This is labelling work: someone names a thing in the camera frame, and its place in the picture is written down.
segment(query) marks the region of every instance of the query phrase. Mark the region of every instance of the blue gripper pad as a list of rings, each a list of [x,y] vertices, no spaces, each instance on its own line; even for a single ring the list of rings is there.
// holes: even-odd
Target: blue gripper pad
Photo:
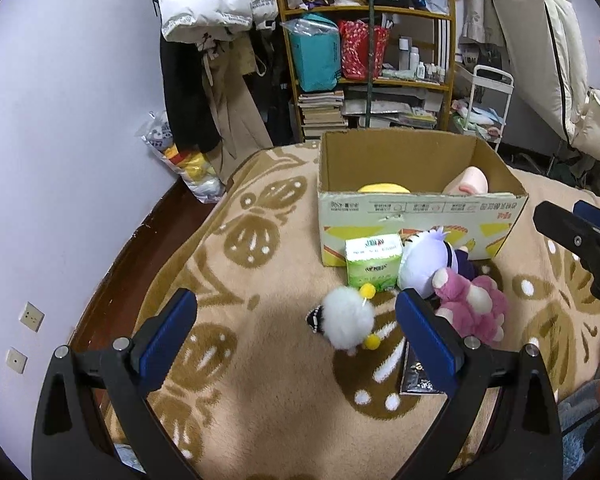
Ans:
[[[395,299],[395,319],[433,387],[453,396],[458,389],[456,374],[464,364],[464,352],[453,327],[446,319],[436,317],[412,288],[402,291]]]
[[[584,200],[573,205],[573,214],[600,228],[600,209]]]
[[[144,395],[162,387],[197,314],[196,295],[179,288],[160,314],[147,319],[136,332],[130,361]]]

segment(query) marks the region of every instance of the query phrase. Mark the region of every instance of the beige patterned carpet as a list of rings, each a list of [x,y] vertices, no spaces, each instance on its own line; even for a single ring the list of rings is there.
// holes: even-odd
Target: beige patterned carpet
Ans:
[[[138,326],[181,286],[198,297],[198,320],[150,403],[179,449],[208,479],[392,478],[413,452],[443,396],[400,397],[402,333],[391,294],[379,295],[377,351],[336,352],[306,326],[306,313],[343,269],[320,263],[318,143],[254,156],[202,228],[163,267]],[[502,348],[540,347],[562,398],[600,359],[600,302],[574,256],[539,235],[541,200],[570,208],[600,199],[527,173],[530,199],[494,262],[484,264],[511,304]],[[456,466],[471,460],[494,392]],[[114,439],[124,435],[113,413]]]

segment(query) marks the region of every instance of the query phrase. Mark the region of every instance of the wooden floor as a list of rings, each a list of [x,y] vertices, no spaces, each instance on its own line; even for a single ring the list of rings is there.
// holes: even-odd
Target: wooden floor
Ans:
[[[74,351],[101,349],[119,336],[131,335],[155,275],[213,206],[200,203],[181,180],[171,187],[100,284],[71,342]]]

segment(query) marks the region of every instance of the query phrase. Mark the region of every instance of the white bottle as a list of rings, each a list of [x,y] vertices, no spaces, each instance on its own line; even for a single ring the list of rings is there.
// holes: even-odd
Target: white bottle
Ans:
[[[398,41],[398,47],[400,48],[400,57],[398,58],[398,70],[409,69],[409,44],[411,38],[401,36]]]
[[[436,74],[436,66],[433,63],[429,63],[428,65],[425,65],[425,70],[426,70],[425,79],[427,81],[433,81],[433,79],[435,78],[435,74]]]
[[[417,46],[412,46],[409,54],[409,70],[416,72],[418,63],[420,63],[420,51]]]
[[[416,69],[416,79],[424,79],[426,72],[427,69],[424,68],[424,63],[420,62],[418,68]]]

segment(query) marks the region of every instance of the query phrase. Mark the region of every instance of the purple-haired plush doll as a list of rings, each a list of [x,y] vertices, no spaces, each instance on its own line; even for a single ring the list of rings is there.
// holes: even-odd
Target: purple-haired plush doll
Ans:
[[[442,227],[407,238],[398,270],[398,288],[414,288],[421,298],[435,296],[431,279],[438,269],[451,267],[468,280],[475,278],[475,267],[466,248],[454,250],[445,241]]]

